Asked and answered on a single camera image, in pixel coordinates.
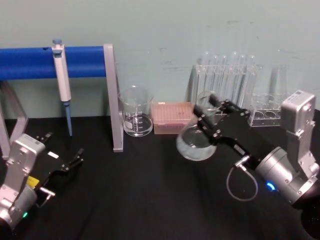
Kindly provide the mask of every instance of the blue indicator light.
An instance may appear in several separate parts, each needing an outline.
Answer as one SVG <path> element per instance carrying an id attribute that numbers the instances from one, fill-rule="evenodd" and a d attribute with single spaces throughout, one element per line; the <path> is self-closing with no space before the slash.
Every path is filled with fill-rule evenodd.
<path id="1" fill-rule="evenodd" d="M 267 182 L 266 183 L 266 187 L 270 190 L 270 191 L 275 191 L 276 190 L 276 187 L 275 185 L 273 185 L 271 182 Z"/>

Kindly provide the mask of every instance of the glass beaker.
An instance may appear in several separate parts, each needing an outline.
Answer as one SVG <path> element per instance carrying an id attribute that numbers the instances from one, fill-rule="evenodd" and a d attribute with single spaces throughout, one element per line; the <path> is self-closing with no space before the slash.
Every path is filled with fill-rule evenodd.
<path id="1" fill-rule="evenodd" d="M 209 97 L 214 92 L 204 91 L 197 96 L 197 105 L 203 108 L 204 113 L 214 122 L 220 106 L 212 106 Z M 186 159 L 203 161 L 210 158 L 216 151 L 216 146 L 209 143 L 208 138 L 197 125 L 198 117 L 194 116 L 183 128 L 176 139 L 176 148 Z"/>
<path id="2" fill-rule="evenodd" d="M 122 104 L 123 130 L 133 137 L 149 134 L 154 126 L 151 119 L 151 101 L 154 96 L 143 87 L 132 86 L 118 97 Z"/>

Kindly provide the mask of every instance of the yellow label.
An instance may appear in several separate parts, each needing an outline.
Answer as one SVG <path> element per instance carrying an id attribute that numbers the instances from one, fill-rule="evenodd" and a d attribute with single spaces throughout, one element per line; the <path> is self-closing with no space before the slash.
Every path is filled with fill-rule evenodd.
<path id="1" fill-rule="evenodd" d="M 40 181 L 32 176 L 28 177 L 26 184 L 28 184 L 31 188 L 35 188 Z"/>

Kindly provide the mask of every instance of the pipette tip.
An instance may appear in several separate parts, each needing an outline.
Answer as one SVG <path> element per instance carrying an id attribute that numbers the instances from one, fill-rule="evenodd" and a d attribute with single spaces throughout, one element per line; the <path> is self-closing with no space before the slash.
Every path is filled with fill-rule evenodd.
<path id="1" fill-rule="evenodd" d="M 65 107 L 65 115 L 66 115 L 66 122 L 68 124 L 68 131 L 69 136 L 72 137 L 72 126 L 71 126 L 71 115 L 70 115 L 70 101 L 63 102 Z"/>

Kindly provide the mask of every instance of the black tabletop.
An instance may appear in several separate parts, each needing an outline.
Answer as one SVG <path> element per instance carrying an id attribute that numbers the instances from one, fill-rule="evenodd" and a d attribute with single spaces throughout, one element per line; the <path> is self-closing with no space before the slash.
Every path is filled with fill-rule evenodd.
<path id="1" fill-rule="evenodd" d="M 65 121 L 31 119 L 26 133 L 35 137 L 53 132 L 53 152 L 68 160 L 84 148 L 85 162 L 77 174 L 51 181 L 56 197 L 41 209 L 32 208 L 12 239 L 312 239 L 301 225 L 301 211 L 269 192 L 261 180 L 253 201 L 239 202 L 228 194 L 226 177 L 239 157 L 226 146 L 218 146 L 208 160 L 192 162 L 178 153 L 175 135 L 125 134 L 124 152 L 114 153 L 109 117 L 73 118 L 72 139 Z M 319 126 L 311 148 L 317 160 Z M 279 127 L 257 131 L 286 149 L 286 134 Z M 254 193 L 243 173 L 236 171 L 230 181 L 235 194 Z"/>

